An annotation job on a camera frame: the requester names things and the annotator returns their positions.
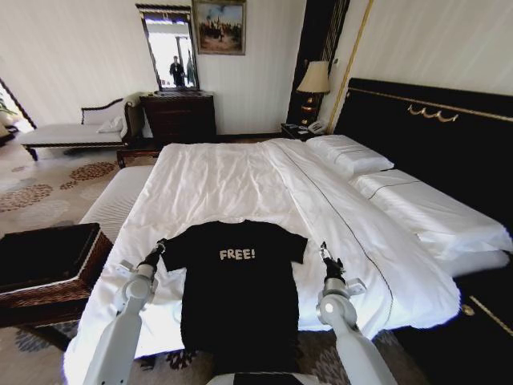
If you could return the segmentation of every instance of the framed painting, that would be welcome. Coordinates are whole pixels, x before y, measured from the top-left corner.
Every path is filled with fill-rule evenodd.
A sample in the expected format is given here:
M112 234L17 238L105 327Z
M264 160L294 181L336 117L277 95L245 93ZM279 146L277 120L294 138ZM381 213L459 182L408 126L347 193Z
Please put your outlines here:
M245 0L194 0L194 23L198 54L245 54Z

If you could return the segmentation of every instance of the chaise lounge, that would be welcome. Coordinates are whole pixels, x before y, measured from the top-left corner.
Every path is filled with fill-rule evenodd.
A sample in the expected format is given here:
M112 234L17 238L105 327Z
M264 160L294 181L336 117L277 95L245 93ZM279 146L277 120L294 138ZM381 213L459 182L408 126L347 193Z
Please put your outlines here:
M81 124L49 124L21 135L18 142L34 160L38 160L36 148L127 147L144 126L140 95L131 94L102 107L82 108ZM112 127L114 122L119 128Z

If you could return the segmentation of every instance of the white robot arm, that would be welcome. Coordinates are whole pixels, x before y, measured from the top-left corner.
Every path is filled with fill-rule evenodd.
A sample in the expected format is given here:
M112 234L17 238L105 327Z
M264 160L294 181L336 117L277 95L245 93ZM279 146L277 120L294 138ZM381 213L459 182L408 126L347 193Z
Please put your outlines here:
M131 265L123 265L128 270L129 279L115 295L118 314L100 337L84 384L128 383L141 331L139 312L155 293L157 262L165 250L164 240L160 240L135 270Z
M115 296L118 315L102 333L84 384L128 384L141 329L139 312L155 293L157 262L164 251L165 240L161 240L135 270L125 266L130 277ZM397 385L376 346L357 328L356 310L349 298L364 293L365 285L359 279L346 282L342 278L342 263L340 259L334 261L331 258L325 243L321 246L320 254L327 274L324 289L319 294L317 314L321 322L331 325L337 336L338 355L351 384ZM210 383L225 383L221 377L214 378Z
M326 264L324 289L319 294L317 315L330 325L337 336L337 352L352 385L397 385L376 346L357 327L356 310L351 295L362 294L366 287L360 279L346 282L343 265L335 261L321 245L320 255Z

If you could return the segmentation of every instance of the floral rug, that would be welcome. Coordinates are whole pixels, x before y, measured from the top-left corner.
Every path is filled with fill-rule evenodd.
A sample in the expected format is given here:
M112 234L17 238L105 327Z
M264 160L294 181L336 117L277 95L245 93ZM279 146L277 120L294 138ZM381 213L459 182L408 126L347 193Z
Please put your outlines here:
M16 143L0 147L0 236L78 223L119 170L114 150L40 149L38 154L40 160L34 162ZM153 162L138 158L133 164ZM57 327L70 336L76 332L76 322ZM382 332L374 342L399 384L428 383L393 333ZM62 360L61 351L32 334L0 329L1 384L64 384ZM322 382L349 383L332 332L301 332L297 361L302 373ZM151 370L135 361L131 383L206 384L212 368L211 355L175 351L158 355Z

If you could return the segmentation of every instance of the table lamp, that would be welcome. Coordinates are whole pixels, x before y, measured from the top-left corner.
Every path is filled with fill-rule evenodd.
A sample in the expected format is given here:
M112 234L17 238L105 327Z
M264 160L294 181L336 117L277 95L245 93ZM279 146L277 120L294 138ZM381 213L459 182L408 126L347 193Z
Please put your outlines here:
M297 91L312 94L301 106L301 124L310 124L317 116L319 99L315 94L329 92L328 62L310 62Z

